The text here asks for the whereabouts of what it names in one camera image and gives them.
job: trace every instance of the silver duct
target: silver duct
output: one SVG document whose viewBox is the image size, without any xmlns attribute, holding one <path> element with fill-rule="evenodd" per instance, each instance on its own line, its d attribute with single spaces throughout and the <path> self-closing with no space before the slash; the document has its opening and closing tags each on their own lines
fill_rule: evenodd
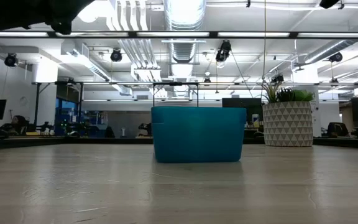
<svg viewBox="0 0 358 224">
<path fill-rule="evenodd" d="M 206 0 L 164 0 L 165 22 L 168 30 L 195 31 L 203 25 Z M 196 52 L 196 44 L 170 44 L 174 61 L 189 63 Z"/>
<path fill-rule="evenodd" d="M 358 27 L 353 29 L 352 31 L 358 32 Z M 334 40 L 330 43 L 320 47 L 319 49 L 315 50 L 314 52 L 308 54 L 304 58 L 304 63 L 301 65 L 308 65 L 312 63 L 316 63 L 322 59 L 328 58 L 333 54 L 340 52 L 341 50 L 357 43 L 358 40 Z"/>
</svg>

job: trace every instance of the ceiling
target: ceiling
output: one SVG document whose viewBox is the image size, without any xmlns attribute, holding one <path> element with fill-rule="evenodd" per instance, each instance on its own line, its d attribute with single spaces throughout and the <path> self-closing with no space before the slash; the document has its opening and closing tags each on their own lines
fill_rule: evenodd
<svg viewBox="0 0 358 224">
<path fill-rule="evenodd" d="M 244 2 L 207 0 L 203 30 L 334 32 L 349 31 L 358 26 L 358 9 L 354 9 L 354 7 L 358 7 L 358 0 L 344 0 L 346 6 L 342 10 L 338 10 L 337 6 L 334 6 L 333 9 L 314 11 L 310 9 L 315 7 L 320 0 L 268 0 L 266 10 L 262 0 L 252 0 L 250 8 L 246 8 Z M 147 1 L 147 5 L 147 23 L 150 30 L 165 30 L 164 12 L 158 10 L 162 7 L 162 1 Z M 49 26 L 45 24 L 36 24 L 32 28 L 33 30 L 50 30 Z M 92 23 L 85 23 L 76 18 L 73 21 L 72 28 L 73 31 L 108 30 L 105 17 L 100 17 Z M 132 81 L 130 76 L 131 61 L 125 54 L 123 60 L 118 63 L 112 63 L 109 59 L 112 49 L 120 47 L 117 39 L 76 39 L 75 41 L 78 44 L 86 44 L 91 51 L 90 57 L 106 71 L 111 72 L 115 80 Z M 210 72 L 211 77 L 214 77 L 211 79 L 213 82 L 216 80 L 216 76 L 218 76 L 219 82 L 239 82 L 241 81 L 241 74 L 249 82 L 256 82 L 260 80 L 263 74 L 267 74 L 269 70 L 283 60 L 294 55 L 308 54 L 330 42 L 330 40 L 264 41 L 262 39 L 233 39 L 230 40 L 233 54 L 229 56 L 224 68 L 216 68 L 213 58 L 221 41 L 219 39 L 208 39 L 206 43 L 198 45 L 196 65 L 192 73 L 194 79 L 201 82 L 205 76 L 204 73 Z M 60 55 L 62 42 L 62 39 L 0 39 L 0 45 L 34 46 L 53 55 L 72 68 L 69 70 L 59 69 L 59 76 L 61 77 L 73 77 L 78 81 L 94 81 L 95 77 L 85 66 L 67 62 L 66 58 Z M 168 77 L 170 74 L 170 57 L 167 45 L 161 43 L 161 39 L 152 39 L 152 46 L 157 63 L 162 69 L 162 77 Z M 358 43 L 341 51 L 341 53 L 344 56 L 343 61 L 358 55 Z M 358 58 L 343 63 L 332 71 L 329 69 L 331 68 L 329 62 L 318 62 L 316 65 L 318 66 L 319 80 L 328 81 L 332 74 L 335 76 L 357 70 Z M 291 79 L 291 69 L 285 68 L 280 72 L 284 74 L 286 79 Z M 358 75 L 351 77 L 348 81 L 357 82 Z"/>
</svg>

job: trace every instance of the teal plastic bin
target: teal plastic bin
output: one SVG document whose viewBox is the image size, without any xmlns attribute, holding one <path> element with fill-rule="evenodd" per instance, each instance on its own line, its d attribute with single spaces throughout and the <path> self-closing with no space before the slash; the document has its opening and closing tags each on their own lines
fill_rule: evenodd
<svg viewBox="0 0 358 224">
<path fill-rule="evenodd" d="M 152 108 L 158 162 L 236 162 L 241 158 L 244 108 Z"/>
</svg>

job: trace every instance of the wood table surface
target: wood table surface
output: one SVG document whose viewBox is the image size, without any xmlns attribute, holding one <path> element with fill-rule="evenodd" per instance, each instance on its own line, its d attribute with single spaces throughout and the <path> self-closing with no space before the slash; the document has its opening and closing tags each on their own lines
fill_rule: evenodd
<svg viewBox="0 0 358 224">
<path fill-rule="evenodd" d="M 0 150 L 0 224 L 358 223 L 358 149 L 244 145 L 158 164 L 153 145 Z"/>
</svg>

